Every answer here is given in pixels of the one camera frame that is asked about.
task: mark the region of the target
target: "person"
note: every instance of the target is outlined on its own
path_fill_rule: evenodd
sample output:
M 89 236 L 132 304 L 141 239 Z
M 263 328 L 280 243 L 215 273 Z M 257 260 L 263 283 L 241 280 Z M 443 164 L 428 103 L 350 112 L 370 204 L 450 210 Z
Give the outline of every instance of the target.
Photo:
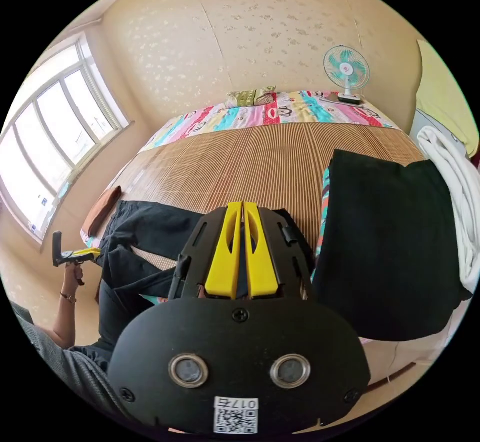
M 80 265 L 66 264 L 58 312 L 51 329 L 36 324 L 30 312 L 10 301 L 21 327 L 39 355 L 56 375 L 80 397 L 103 412 L 129 418 L 108 379 L 108 364 L 115 344 L 128 323 L 153 304 L 140 295 L 117 294 L 105 281 L 99 291 L 100 338 L 76 346 L 76 295 Z

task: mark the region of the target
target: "wrist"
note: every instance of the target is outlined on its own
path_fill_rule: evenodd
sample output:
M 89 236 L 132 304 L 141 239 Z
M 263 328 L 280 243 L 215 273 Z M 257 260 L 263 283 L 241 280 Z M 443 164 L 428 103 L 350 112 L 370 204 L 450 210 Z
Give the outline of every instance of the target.
M 74 281 L 65 279 L 63 281 L 61 291 L 68 296 L 74 296 L 77 293 L 78 288 L 79 288 L 79 283 L 77 282 L 76 279 Z

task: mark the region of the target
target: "window frame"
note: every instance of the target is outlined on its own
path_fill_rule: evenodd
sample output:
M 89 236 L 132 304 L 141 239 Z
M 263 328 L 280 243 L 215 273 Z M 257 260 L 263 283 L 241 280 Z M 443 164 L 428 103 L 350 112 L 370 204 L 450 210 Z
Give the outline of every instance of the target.
M 7 122 L 5 121 L 5 127 L 3 128 L 1 134 L 0 134 L 0 145 L 5 137 L 5 135 L 12 130 L 13 135 L 15 137 L 15 140 L 20 148 L 20 151 L 29 165 L 30 169 L 33 171 L 35 176 L 39 179 L 39 181 L 45 186 L 45 188 L 51 192 L 51 194 L 54 196 L 53 202 L 52 202 L 52 209 L 50 212 L 47 214 L 45 217 L 45 220 L 42 223 L 42 226 L 40 228 L 31 228 L 31 222 L 28 220 L 28 218 L 23 214 L 23 212 L 20 210 L 20 208 L 17 206 L 15 203 L 14 199 L 10 196 L 3 179 L 0 175 L 0 200 L 2 200 L 9 210 L 9 212 L 12 214 L 14 219 L 22 226 L 22 228 L 30 235 L 34 240 L 36 240 L 40 246 L 43 245 L 43 241 L 45 240 L 45 237 L 47 235 L 49 226 L 52 222 L 52 219 L 54 217 L 55 212 L 58 210 L 62 199 L 65 197 L 65 195 L 69 192 L 71 187 L 73 186 L 74 182 L 78 179 L 82 171 L 90 164 L 90 162 L 96 157 L 96 155 L 106 146 L 108 145 L 115 137 L 117 137 L 123 130 L 125 130 L 127 127 L 130 126 L 131 122 L 128 121 L 127 117 L 125 116 L 125 112 L 122 110 L 122 108 L 118 105 L 118 108 L 120 109 L 121 113 L 124 115 L 127 125 L 123 126 L 113 113 L 112 109 L 109 107 L 108 103 L 106 102 L 101 90 L 99 89 L 94 76 L 92 75 L 92 72 L 90 71 L 89 64 L 90 61 L 92 61 L 92 56 L 86 57 L 84 55 L 83 49 L 82 49 L 82 37 L 84 37 L 83 34 L 79 34 L 74 42 L 71 44 L 68 44 L 58 51 L 55 51 L 50 57 L 48 57 L 46 60 L 42 62 L 44 64 L 46 61 L 48 61 L 51 57 L 54 57 L 58 53 L 69 49 L 72 46 L 76 47 L 77 53 L 78 53 L 78 58 L 79 61 L 76 62 L 75 64 L 69 66 L 68 68 L 62 70 L 58 74 L 56 74 L 54 77 L 49 79 L 47 82 L 42 84 L 41 87 L 39 87 L 21 106 L 20 108 L 15 112 L 15 114 L 12 116 L 12 118 Z M 35 67 L 30 74 L 32 74 L 38 67 L 41 65 Z M 77 107 L 75 104 L 72 95 L 70 94 L 70 91 L 67 87 L 67 84 L 65 83 L 65 78 L 68 77 L 69 75 L 77 72 L 78 70 L 81 71 L 81 74 L 85 80 L 85 83 L 92 94 L 92 97 L 94 98 L 95 102 L 97 103 L 100 111 L 103 113 L 105 116 L 107 122 L 110 124 L 112 127 L 112 131 L 110 131 L 103 139 L 99 139 L 95 133 L 93 132 L 92 128 L 89 126 L 85 118 L 82 116 L 80 109 Z M 60 147 L 59 143 L 55 140 L 54 136 L 50 132 L 47 123 L 45 122 L 43 115 L 40 111 L 39 108 L 39 103 L 38 103 L 38 98 L 44 94 L 46 91 L 48 91 L 52 86 L 54 86 L 57 83 L 60 83 L 60 86 L 63 90 L 63 93 L 65 94 L 65 97 L 72 108 L 75 116 L 79 120 L 80 124 L 84 128 L 84 130 L 87 132 L 89 137 L 92 139 L 94 142 L 93 147 L 82 157 L 82 159 L 77 163 L 73 163 L 73 161 L 67 156 L 65 151 Z M 35 113 L 38 117 L 38 120 L 40 122 L 40 125 L 42 126 L 43 130 L 45 131 L 46 136 L 48 139 L 51 141 L 53 144 L 54 148 L 56 151 L 59 153 L 59 155 L 64 159 L 66 164 L 71 168 L 71 172 L 68 176 L 68 178 L 65 180 L 63 185 L 60 187 L 58 191 L 54 190 L 54 188 L 47 182 L 47 180 L 44 178 L 44 176 L 40 173 L 40 171 L 37 169 L 35 164 L 32 162 L 31 158 L 29 157 L 27 150 L 25 149 L 17 126 L 16 126 L 16 121 L 19 118 L 19 116 L 23 113 L 27 107 L 30 106 L 30 104 L 33 105 L 33 108 L 35 110 Z

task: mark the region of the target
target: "fan blade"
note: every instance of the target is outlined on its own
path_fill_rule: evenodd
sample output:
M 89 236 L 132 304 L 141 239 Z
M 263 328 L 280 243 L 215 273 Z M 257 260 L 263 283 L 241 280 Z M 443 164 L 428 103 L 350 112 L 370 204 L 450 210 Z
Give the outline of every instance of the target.
M 333 79 L 338 79 L 339 81 L 343 81 L 344 75 L 341 72 L 338 71 L 330 71 L 330 76 Z
M 353 56 L 353 52 L 350 51 L 349 49 L 344 49 L 341 53 L 340 53 L 340 61 L 341 62 L 348 62 L 349 59 Z
M 367 73 L 365 64 L 364 64 L 362 61 L 360 61 L 360 60 L 355 60 L 355 61 L 351 61 L 350 64 L 351 64 L 351 66 L 353 67 L 353 69 L 354 69 L 355 71 L 360 72 L 360 73 L 363 74 L 364 76 L 365 76 L 365 74 Z
M 353 73 L 349 78 L 351 86 L 356 86 L 358 84 L 359 77 L 357 76 L 357 74 Z
M 340 69 L 340 63 L 335 59 L 333 54 L 330 54 L 328 61 L 335 69 Z

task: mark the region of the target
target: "hand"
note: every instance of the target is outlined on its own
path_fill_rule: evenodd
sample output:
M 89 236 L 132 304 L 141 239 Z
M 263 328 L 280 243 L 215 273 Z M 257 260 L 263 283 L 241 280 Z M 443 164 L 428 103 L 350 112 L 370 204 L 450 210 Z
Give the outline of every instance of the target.
M 67 262 L 65 274 L 63 275 L 63 287 L 73 295 L 79 288 L 79 279 L 83 276 L 84 272 L 80 264 L 75 265 L 72 262 Z

